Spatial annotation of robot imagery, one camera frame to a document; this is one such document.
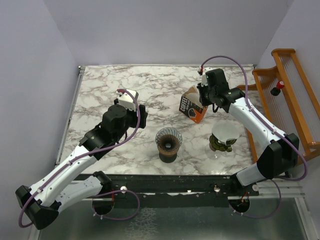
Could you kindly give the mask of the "white paper coffee filter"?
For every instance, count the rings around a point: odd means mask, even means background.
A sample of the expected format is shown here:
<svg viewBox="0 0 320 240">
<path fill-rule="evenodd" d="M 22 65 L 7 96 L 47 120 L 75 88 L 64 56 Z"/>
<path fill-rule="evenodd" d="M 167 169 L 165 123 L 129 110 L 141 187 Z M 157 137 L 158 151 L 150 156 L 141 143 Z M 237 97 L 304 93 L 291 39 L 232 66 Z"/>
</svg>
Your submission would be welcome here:
<svg viewBox="0 0 320 240">
<path fill-rule="evenodd" d="M 227 121 L 215 123 L 211 129 L 211 133 L 216 142 L 224 146 L 233 145 L 240 137 L 240 133 L 235 125 Z"/>
</svg>

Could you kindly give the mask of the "grey ribbed glass dripper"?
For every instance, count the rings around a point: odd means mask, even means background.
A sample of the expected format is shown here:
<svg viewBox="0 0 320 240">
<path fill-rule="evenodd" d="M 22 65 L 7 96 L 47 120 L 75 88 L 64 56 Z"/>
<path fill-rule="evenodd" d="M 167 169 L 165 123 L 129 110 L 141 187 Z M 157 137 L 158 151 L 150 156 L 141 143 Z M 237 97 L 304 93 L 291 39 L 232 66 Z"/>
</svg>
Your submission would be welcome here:
<svg viewBox="0 0 320 240">
<path fill-rule="evenodd" d="M 181 133 L 174 127 L 165 127 L 159 130 L 155 136 L 155 142 L 158 146 L 181 147 L 183 137 Z"/>
</svg>

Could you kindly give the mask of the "round wooden dripper base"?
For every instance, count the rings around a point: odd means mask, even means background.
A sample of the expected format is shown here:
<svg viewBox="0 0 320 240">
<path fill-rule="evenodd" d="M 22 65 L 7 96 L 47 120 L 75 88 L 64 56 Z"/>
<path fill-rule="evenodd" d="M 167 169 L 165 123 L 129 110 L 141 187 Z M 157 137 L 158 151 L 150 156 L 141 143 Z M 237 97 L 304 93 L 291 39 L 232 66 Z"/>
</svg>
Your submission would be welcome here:
<svg viewBox="0 0 320 240">
<path fill-rule="evenodd" d="M 166 147 L 165 145 L 160 145 L 157 147 L 159 153 L 165 157 L 172 157 L 177 154 L 179 146 Z"/>
</svg>

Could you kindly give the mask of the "green glass dripper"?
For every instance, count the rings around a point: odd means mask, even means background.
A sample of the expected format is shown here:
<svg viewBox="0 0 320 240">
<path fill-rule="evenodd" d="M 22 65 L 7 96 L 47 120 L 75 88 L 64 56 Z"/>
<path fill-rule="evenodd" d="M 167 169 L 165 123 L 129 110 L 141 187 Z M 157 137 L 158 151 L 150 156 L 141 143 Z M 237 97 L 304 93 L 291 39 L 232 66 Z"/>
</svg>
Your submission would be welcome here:
<svg viewBox="0 0 320 240">
<path fill-rule="evenodd" d="M 226 143 L 220 142 L 213 134 L 209 138 L 209 148 L 212 151 L 231 152 L 232 145 L 235 144 L 237 139 L 228 140 Z"/>
</svg>

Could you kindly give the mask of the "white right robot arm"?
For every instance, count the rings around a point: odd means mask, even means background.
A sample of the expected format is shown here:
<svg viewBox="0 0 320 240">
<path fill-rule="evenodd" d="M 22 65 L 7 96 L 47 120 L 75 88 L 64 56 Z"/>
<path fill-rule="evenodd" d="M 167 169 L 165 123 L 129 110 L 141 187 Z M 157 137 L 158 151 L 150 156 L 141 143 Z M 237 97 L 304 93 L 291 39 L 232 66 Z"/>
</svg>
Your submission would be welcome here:
<svg viewBox="0 0 320 240">
<path fill-rule="evenodd" d="M 203 69 L 197 88 L 199 101 L 204 106 L 215 105 L 231 114 L 263 148 L 257 162 L 238 171 L 235 174 L 237 179 L 230 182 L 229 189 L 234 195 L 240 196 L 247 191 L 248 185 L 264 179 L 271 180 L 297 164 L 299 138 L 271 123 L 238 87 L 230 88 L 222 69 Z"/>
</svg>

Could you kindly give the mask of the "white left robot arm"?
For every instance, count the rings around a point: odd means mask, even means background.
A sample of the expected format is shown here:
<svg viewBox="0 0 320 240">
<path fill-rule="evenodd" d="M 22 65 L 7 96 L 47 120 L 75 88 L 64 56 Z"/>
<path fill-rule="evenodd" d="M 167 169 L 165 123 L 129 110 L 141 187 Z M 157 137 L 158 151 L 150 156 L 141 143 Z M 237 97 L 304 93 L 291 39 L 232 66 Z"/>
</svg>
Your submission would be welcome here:
<svg viewBox="0 0 320 240">
<path fill-rule="evenodd" d="M 58 215 L 73 204 L 88 198 L 113 196 L 112 180 L 102 171 L 70 186 L 85 169 L 99 161 L 113 148 L 121 145 L 121 138 L 129 128 L 135 131 L 146 127 L 146 107 L 138 105 L 133 111 L 116 99 L 102 116 L 102 121 L 88 131 L 73 152 L 47 176 L 32 186 L 20 186 L 16 191 L 21 215 L 27 215 L 38 230 L 48 227 Z"/>
</svg>

